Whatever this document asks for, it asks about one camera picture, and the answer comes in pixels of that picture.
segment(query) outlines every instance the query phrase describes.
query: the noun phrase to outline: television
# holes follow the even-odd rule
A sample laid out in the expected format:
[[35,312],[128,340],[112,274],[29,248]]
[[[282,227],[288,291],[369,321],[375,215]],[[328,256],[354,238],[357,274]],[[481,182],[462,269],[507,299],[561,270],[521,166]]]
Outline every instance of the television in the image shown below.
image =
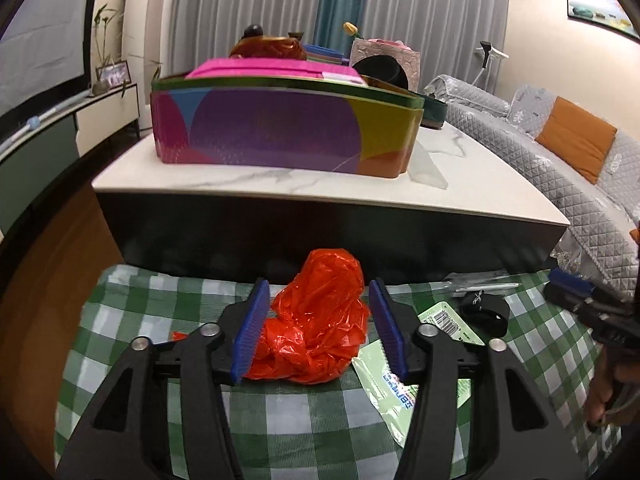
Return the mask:
[[0,142],[91,86],[94,3],[22,3],[0,38]]

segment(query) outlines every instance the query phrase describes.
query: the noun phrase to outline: yellow tulip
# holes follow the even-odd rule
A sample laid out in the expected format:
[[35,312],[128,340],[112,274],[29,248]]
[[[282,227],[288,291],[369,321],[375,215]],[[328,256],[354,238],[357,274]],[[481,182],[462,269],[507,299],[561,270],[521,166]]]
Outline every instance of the yellow tulip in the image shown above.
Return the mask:
[[355,36],[356,38],[360,38],[361,40],[363,39],[362,36],[358,34],[358,27],[353,25],[353,23],[344,22],[342,24],[342,28],[347,33],[347,36]]

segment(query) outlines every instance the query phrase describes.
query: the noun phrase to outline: barcode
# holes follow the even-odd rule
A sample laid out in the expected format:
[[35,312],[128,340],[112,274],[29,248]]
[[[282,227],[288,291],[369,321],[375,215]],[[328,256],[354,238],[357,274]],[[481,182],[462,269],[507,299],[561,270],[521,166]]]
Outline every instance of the barcode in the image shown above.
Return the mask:
[[440,330],[447,333],[449,337],[453,337],[453,335],[460,330],[458,324],[451,319],[451,316],[447,314],[444,310],[439,311],[437,314],[434,314],[433,320],[436,322],[436,325]]

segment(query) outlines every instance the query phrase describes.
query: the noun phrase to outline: sofa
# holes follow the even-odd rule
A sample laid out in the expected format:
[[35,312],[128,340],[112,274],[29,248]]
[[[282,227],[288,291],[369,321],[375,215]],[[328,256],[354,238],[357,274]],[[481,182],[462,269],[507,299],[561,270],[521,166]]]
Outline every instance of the sofa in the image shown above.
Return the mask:
[[536,142],[557,96],[524,85],[511,103],[451,76],[425,88],[449,104],[447,122],[494,152],[567,217],[554,250],[560,265],[632,296],[638,276],[640,143],[618,130],[595,184]]

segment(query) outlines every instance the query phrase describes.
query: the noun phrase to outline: colorful tin box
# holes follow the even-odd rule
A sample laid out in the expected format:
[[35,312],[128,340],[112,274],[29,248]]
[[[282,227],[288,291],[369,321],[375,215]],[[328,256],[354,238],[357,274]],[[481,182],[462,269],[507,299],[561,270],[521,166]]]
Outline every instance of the colorful tin box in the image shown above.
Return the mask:
[[[251,60],[252,70],[255,61]],[[268,61],[273,67],[274,60]],[[292,62],[303,63],[300,70],[310,63],[287,60]],[[405,172],[424,99],[341,82],[345,76],[353,74],[157,80],[151,95],[156,152],[168,163],[300,168],[389,178]]]

